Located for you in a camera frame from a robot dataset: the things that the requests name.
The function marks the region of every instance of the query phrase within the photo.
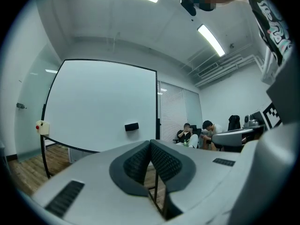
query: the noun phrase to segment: sticker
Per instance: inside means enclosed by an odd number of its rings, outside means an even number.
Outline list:
[[[260,112],[268,130],[278,127],[280,124],[282,124],[282,121],[273,103],[263,107]]]

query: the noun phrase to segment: glass wall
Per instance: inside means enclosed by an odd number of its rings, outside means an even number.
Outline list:
[[[23,81],[18,103],[26,108],[16,108],[15,114],[15,148],[19,162],[41,153],[40,136],[35,126],[41,120],[43,105],[55,78],[54,71],[59,66],[51,49],[46,45]]]

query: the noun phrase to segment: black frame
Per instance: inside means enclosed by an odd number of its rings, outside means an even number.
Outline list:
[[[155,97],[156,97],[156,134],[155,134],[155,137],[156,139],[159,139],[160,138],[160,134],[159,134],[159,120],[158,120],[158,72],[156,70],[153,70],[153,69],[149,69],[149,68],[145,68],[145,67],[140,67],[140,66],[135,66],[135,65],[131,65],[131,64],[127,64],[127,63],[120,63],[120,62],[114,62],[114,61],[107,61],[107,60],[96,60],[96,59],[65,59],[62,63],[62,65],[65,63],[65,61],[73,61],[73,60],[82,60],[82,61],[103,61],[103,62],[113,62],[113,63],[119,63],[119,64],[122,64],[122,65],[127,65],[127,66],[132,66],[132,67],[136,67],[136,68],[141,68],[141,69],[146,69],[146,70],[149,70],[149,71],[153,71],[155,72]],[[60,66],[60,68],[58,69],[57,71],[57,74],[60,72],[60,69],[62,67],[62,65]],[[54,84],[54,81],[57,77],[57,74],[55,75],[55,78],[53,79],[52,81],[52,84],[51,84],[51,87],[49,89],[49,92],[48,92],[48,96],[47,96],[47,100],[46,100],[46,103],[44,104],[43,106],[43,111],[42,111],[42,117],[41,117],[41,120],[44,120],[44,117],[45,117],[45,111],[46,111],[46,107],[47,107],[47,102],[48,102],[48,98],[49,98],[49,95],[50,95],[50,92],[51,92],[51,89],[52,89],[52,86]],[[45,135],[41,135],[40,136],[40,141],[41,141],[41,151],[42,151],[42,158],[43,158],[43,163],[44,163],[44,168],[45,168],[45,171],[46,171],[46,175],[48,177],[48,179],[51,178],[51,176],[53,176],[53,174],[51,174],[49,172],[49,169],[48,169],[48,165],[47,165],[47,161],[46,161],[46,155],[45,155],[45,150],[44,150],[44,138],[47,138],[49,139],[50,141],[52,142],[55,142],[57,144],[60,144],[62,146],[65,146],[65,147],[68,147],[68,148],[72,148],[72,149],[75,149],[75,150],[79,150],[79,151],[84,151],[84,152],[90,152],[90,153],[98,153],[96,151],[91,151],[91,150],[85,150],[85,149],[80,149],[80,148],[76,148],[76,147],[72,147],[70,145],[67,145],[67,144],[64,144],[64,143],[61,143],[61,142],[58,142],[54,139],[51,139],[49,138],[48,136],[45,136]],[[156,176],[155,176],[155,186],[152,186],[150,188],[148,188],[148,190],[151,190],[151,189],[155,189],[155,192],[154,192],[154,198],[152,196],[152,194],[150,193],[149,191],[149,195],[151,197],[151,199],[153,200],[155,206],[157,207],[157,209],[159,210],[160,213],[162,213],[161,209],[158,207],[157,203],[156,203],[156,198],[157,198],[157,193],[158,193],[158,173],[156,172]]]

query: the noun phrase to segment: black shirt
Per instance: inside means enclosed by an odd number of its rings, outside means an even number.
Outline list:
[[[287,24],[270,0],[249,0],[249,4],[257,19],[260,37],[281,65],[293,45]]]
[[[188,132],[187,134],[183,134],[182,137],[179,137],[178,135],[182,132],[183,132],[183,130],[179,130],[178,133],[177,133],[177,137],[179,138],[179,141],[178,141],[179,143],[183,143],[184,140],[186,140],[186,142],[187,142],[188,139],[191,138],[191,133],[190,132]]]

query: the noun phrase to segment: black vent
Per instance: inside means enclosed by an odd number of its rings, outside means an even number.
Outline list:
[[[62,218],[82,190],[83,186],[84,184],[81,182],[69,182],[60,193],[52,199],[45,209]]]
[[[230,166],[230,167],[233,167],[233,165],[235,164],[235,161],[221,159],[221,158],[216,158],[215,160],[213,160],[213,162],[214,163],[219,163],[219,164],[222,164],[222,165],[226,165],[226,166]]]

